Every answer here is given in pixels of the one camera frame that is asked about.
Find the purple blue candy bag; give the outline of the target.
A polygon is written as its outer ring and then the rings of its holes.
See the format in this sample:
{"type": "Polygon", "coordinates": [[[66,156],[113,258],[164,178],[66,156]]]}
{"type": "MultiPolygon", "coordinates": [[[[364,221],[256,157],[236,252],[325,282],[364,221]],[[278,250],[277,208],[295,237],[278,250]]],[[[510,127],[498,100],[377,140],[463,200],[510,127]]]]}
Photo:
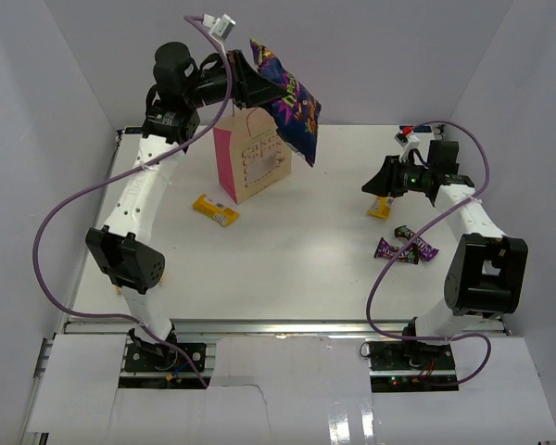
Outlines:
{"type": "Polygon", "coordinates": [[[285,89],[285,95],[264,109],[272,116],[277,133],[310,167],[316,161],[321,103],[289,71],[269,47],[249,40],[258,74],[285,89]]]}

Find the paper bag with pink handles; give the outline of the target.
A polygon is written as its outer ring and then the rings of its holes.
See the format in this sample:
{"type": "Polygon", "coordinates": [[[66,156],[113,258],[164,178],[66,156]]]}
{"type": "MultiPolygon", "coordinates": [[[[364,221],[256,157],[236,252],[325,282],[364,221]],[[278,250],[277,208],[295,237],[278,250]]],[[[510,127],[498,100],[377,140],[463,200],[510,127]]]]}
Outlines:
{"type": "Polygon", "coordinates": [[[240,204],[291,173],[292,152],[262,108],[238,110],[213,128],[219,183],[240,204]]]}

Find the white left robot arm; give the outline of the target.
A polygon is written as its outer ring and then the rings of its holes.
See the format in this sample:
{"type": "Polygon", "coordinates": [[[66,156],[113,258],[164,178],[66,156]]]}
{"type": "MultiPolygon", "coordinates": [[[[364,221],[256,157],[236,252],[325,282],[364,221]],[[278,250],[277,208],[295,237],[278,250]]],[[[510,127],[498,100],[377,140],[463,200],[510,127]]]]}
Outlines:
{"type": "Polygon", "coordinates": [[[172,173],[200,124],[198,111],[224,99],[240,108],[259,108],[286,91],[256,72],[239,50],[211,54],[197,65],[179,42],[156,51],[153,74],[134,163],[137,171],[103,226],[90,229],[85,242],[137,321],[129,332],[133,344],[156,369],[166,370],[178,357],[176,337],[155,292],[165,258],[151,248],[150,239],[172,173]]]}

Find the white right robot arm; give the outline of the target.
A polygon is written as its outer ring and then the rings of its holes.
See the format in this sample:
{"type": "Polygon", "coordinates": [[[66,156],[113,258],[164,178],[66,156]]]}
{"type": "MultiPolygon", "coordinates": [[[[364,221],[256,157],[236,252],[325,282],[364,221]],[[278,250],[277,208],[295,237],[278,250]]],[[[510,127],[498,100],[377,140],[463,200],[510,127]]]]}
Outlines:
{"type": "Polygon", "coordinates": [[[408,192],[425,195],[457,240],[441,299],[395,337],[401,361],[419,370],[441,356],[444,346],[470,325],[517,310],[528,246],[489,218],[479,189],[459,172],[458,143],[433,140],[425,159],[415,137],[405,137],[401,144],[403,152],[386,156],[362,191],[387,198],[408,192]]]}

